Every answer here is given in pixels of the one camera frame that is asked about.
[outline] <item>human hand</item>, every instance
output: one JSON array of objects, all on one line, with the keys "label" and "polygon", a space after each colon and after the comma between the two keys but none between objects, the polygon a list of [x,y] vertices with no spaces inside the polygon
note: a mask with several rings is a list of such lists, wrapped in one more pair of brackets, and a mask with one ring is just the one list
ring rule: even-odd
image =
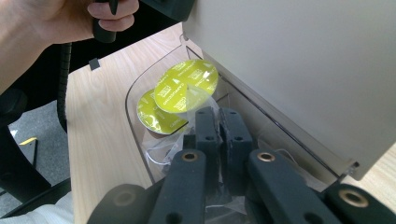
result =
[{"label": "human hand", "polygon": [[108,31],[123,31],[134,23],[138,0],[119,0],[116,15],[108,3],[92,0],[12,0],[18,13],[47,45],[92,38],[92,17]]}]

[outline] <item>yellow strip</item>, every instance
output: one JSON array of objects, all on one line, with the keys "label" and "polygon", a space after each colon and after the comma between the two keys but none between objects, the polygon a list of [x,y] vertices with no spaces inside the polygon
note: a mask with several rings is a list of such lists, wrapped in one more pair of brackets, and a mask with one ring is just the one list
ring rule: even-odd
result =
[{"label": "yellow strip", "polygon": [[28,140],[26,140],[26,141],[20,143],[20,146],[27,145],[27,144],[29,144],[29,143],[35,141],[36,139],[37,139],[36,137],[31,137],[31,138],[29,138]]}]

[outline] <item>gray carpet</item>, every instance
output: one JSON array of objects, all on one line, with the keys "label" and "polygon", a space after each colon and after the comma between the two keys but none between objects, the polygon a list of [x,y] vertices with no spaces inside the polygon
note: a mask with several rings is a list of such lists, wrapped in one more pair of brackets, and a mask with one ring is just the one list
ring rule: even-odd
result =
[{"label": "gray carpet", "polygon": [[[59,124],[56,102],[24,113],[9,129],[15,133],[17,143],[37,138],[36,169],[51,185],[70,177],[67,135]],[[8,193],[0,196],[0,217],[20,204]]]}]

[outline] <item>green sticker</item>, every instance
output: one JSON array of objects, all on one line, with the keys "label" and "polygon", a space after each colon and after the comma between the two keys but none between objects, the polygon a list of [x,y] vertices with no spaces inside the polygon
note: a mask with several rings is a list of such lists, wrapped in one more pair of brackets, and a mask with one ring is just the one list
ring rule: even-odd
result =
[{"label": "green sticker", "polygon": [[169,113],[184,113],[188,85],[198,87],[209,95],[215,92],[219,73],[216,67],[205,60],[188,60],[166,71],[154,89],[157,106]]},{"label": "green sticker", "polygon": [[154,90],[146,92],[137,103],[140,121],[155,133],[170,134],[179,129],[186,120],[161,110],[154,101]]}]

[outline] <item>light wood tabletop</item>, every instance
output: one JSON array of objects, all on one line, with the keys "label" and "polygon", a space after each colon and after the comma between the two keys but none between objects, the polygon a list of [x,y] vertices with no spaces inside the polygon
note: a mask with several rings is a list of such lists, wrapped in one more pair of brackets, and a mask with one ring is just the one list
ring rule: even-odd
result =
[{"label": "light wood tabletop", "polygon": [[[75,223],[86,223],[112,188],[152,184],[129,126],[125,98],[139,75],[180,45],[181,33],[177,24],[100,59],[98,69],[87,65],[70,74],[66,116]],[[358,183],[393,211],[395,151]]]}]

